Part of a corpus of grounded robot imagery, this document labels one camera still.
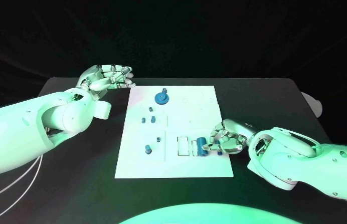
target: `black table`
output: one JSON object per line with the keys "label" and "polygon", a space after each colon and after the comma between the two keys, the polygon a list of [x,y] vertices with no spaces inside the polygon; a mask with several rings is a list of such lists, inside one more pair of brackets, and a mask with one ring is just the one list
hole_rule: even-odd
{"label": "black table", "polygon": [[[40,95],[74,88],[77,80],[51,78]],[[330,143],[291,79],[134,81],[138,85],[215,85],[223,119],[236,118],[260,129],[283,127]],[[347,221],[347,202],[303,182],[293,191],[273,186],[248,169],[248,151],[231,156],[233,178],[115,179],[129,93],[129,89],[109,91],[102,99],[113,107],[109,120],[95,119],[87,131],[44,155],[34,186],[0,223],[119,223],[154,209],[197,202],[245,205],[304,223]],[[28,166],[4,173],[8,183]],[[34,173],[4,193],[2,211],[21,196]]]}

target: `black curtain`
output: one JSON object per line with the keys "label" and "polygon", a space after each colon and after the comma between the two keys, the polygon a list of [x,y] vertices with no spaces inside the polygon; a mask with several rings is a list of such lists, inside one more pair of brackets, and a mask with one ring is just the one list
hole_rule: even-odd
{"label": "black curtain", "polygon": [[284,77],[322,100],[323,125],[345,141],[345,0],[5,0],[2,7],[2,106],[92,65],[132,66],[137,77]]}

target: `white board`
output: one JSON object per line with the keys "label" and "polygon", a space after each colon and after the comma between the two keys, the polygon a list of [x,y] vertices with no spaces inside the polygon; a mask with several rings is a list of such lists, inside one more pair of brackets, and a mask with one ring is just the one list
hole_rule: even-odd
{"label": "white board", "polygon": [[[154,98],[164,88],[170,101],[160,105]],[[209,142],[223,120],[215,86],[137,86],[128,107],[116,178],[235,176],[229,154],[210,151],[209,156],[197,156],[197,139]]]}

